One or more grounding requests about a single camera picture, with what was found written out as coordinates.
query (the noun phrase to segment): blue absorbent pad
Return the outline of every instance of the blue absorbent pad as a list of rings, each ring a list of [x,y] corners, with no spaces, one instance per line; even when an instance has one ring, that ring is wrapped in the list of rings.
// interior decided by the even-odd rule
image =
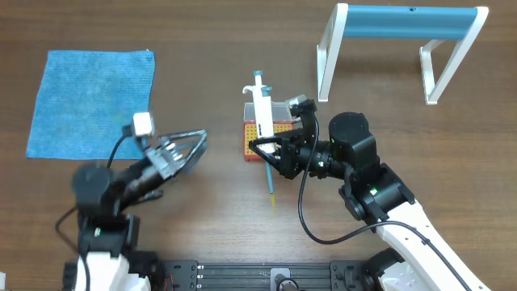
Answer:
[[[108,159],[135,112],[149,110],[154,53],[51,51],[36,98],[28,158]],[[115,158],[139,159],[131,138]]]

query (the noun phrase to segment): wooden table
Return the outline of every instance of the wooden table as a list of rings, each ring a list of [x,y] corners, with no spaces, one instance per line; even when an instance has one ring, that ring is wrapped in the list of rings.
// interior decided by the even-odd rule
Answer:
[[[371,4],[404,1],[372,1]],[[58,289],[76,255],[54,222],[74,203],[81,162],[26,159],[32,113],[48,50],[156,52],[151,110],[157,130],[208,130],[208,151],[166,196],[131,209],[140,248],[164,259],[208,262],[328,262],[367,259],[387,245],[372,233],[324,247],[301,229],[301,178],[274,175],[277,214],[262,163],[242,157],[241,89],[263,70],[273,99],[316,96],[316,44],[335,1],[0,2],[0,271],[13,289]],[[474,6],[417,1],[420,6]],[[487,2],[489,18],[437,106],[426,106],[418,61],[424,41],[346,40],[329,103],[318,103],[322,139],[340,112],[363,112],[378,154],[406,182],[435,227],[493,290],[517,273],[517,4]],[[452,45],[433,60],[441,70]],[[128,162],[115,162],[115,167]],[[335,238],[353,220],[334,179],[310,179],[309,228]],[[73,219],[64,230],[77,235]]]

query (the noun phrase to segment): blue panel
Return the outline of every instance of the blue panel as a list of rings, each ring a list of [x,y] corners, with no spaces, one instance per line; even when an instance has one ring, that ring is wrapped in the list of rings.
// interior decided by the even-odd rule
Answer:
[[[349,5],[346,38],[461,40],[477,8]]]

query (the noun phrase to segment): blue cloth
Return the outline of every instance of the blue cloth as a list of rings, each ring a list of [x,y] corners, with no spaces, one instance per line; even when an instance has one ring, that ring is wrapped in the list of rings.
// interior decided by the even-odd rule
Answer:
[[[28,158],[108,159],[135,112],[149,110],[154,53],[48,52]],[[115,158],[138,159],[131,138]]]

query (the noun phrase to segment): wooden tabletop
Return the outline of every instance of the wooden tabletop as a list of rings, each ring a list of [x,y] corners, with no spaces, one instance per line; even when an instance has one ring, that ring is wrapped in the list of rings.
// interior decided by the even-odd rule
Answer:
[[[404,1],[368,1],[398,4]],[[420,6],[483,2],[422,0]],[[340,112],[363,112],[383,162],[404,180],[452,249],[492,290],[517,273],[517,4],[490,14],[439,104],[422,92],[420,40],[344,40],[329,103],[317,104],[321,139]],[[316,45],[335,1],[2,0],[0,2],[0,271],[13,289],[58,289],[76,257],[53,230],[74,204],[82,162],[26,159],[47,52],[156,53],[151,110],[159,133],[208,130],[208,151],[166,196],[130,209],[139,248],[163,259],[328,262],[367,259],[387,247],[372,233],[324,247],[298,221],[301,178],[274,174],[276,214],[263,164],[242,157],[242,88],[263,70],[273,99],[316,99]],[[433,52],[435,69],[453,44]],[[129,162],[115,161],[115,168]],[[363,226],[338,195],[341,182],[309,179],[305,220],[322,238]],[[77,226],[70,219],[71,237]]]

